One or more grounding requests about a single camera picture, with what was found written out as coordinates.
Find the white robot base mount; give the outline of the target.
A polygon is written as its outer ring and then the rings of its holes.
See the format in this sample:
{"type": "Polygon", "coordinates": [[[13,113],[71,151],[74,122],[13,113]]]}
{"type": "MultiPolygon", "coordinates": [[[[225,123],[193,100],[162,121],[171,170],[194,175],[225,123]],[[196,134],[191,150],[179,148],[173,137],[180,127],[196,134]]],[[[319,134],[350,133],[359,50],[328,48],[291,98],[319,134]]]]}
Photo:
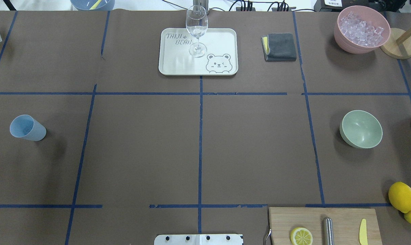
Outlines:
{"type": "Polygon", "coordinates": [[[161,234],[154,245],[243,245],[241,234],[161,234]]]}

